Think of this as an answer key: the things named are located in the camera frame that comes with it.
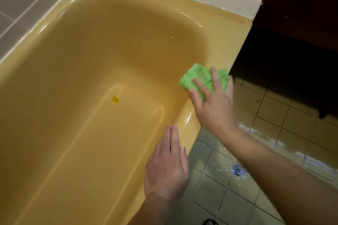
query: metal drain grate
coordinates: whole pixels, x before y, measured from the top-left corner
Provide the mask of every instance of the metal drain grate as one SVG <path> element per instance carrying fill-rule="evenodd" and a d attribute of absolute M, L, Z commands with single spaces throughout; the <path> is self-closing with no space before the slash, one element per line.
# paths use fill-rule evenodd
<path fill-rule="evenodd" d="M 245 176 L 244 168 L 237 163 L 232 165 L 231 172 L 233 173 L 233 175 L 238 176 L 238 177 L 244 177 Z"/>

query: green cloth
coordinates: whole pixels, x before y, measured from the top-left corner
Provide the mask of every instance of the green cloth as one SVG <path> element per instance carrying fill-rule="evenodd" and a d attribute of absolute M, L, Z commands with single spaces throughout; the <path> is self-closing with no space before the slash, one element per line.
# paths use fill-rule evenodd
<path fill-rule="evenodd" d="M 228 70 L 226 68 L 219 69 L 218 75 L 222 84 L 223 89 L 226 89 L 228 84 Z M 210 69 L 201 66 L 198 63 L 195 63 L 187 73 L 180 79 L 180 86 L 188 91 L 189 89 L 196 90 L 201 96 L 202 101 L 205 100 L 204 95 L 198 90 L 197 86 L 194 84 L 193 79 L 199 78 L 210 91 L 214 91 L 214 87 L 212 84 L 212 78 Z"/>

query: black sandal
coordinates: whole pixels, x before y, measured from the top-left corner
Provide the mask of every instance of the black sandal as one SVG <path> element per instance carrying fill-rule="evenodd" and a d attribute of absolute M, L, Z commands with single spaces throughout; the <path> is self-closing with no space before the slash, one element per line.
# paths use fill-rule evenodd
<path fill-rule="evenodd" d="M 202 225 L 206 225 L 209 221 L 211 221 L 213 225 L 218 225 L 218 223 L 217 223 L 215 220 L 213 220 L 213 219 L 206 219 L 206 220 L 202 223 Z"/>

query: bathtub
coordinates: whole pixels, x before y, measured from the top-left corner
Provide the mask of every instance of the bathtub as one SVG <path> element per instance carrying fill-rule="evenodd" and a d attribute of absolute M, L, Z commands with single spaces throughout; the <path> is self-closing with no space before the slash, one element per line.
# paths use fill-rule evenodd
<path fill-rule="evenodd" d="M 0 64 L 0 223 L 126 224 L 167 124 L 188 152 L 201 128 L 179 79 L 230 69 L 251 23 L 192 0 L 60 1 Z"/>

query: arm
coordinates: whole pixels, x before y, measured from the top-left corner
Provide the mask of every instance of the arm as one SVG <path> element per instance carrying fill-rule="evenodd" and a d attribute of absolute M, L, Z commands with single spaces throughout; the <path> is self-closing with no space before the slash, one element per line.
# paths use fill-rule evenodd
<path fill-rule="evenodd" d="M 212 67 L 211 72 L 214 92 L 194 80 L 204 103 L 189 90 L 201 124 L 243 164 L 286 224 L 336 224 L 338 191 L 239 129 L 233 114 L 233 80 L 230 76 L 224 92 L 217 70 Z"/>
<path fill-rule="evenodd" d="M 128 225 L 162 225 L 183 195 L 189 177 L 188 156 L 180 148 L 177 126 L 168 126 L 146 165 L 146 199 Z"/>

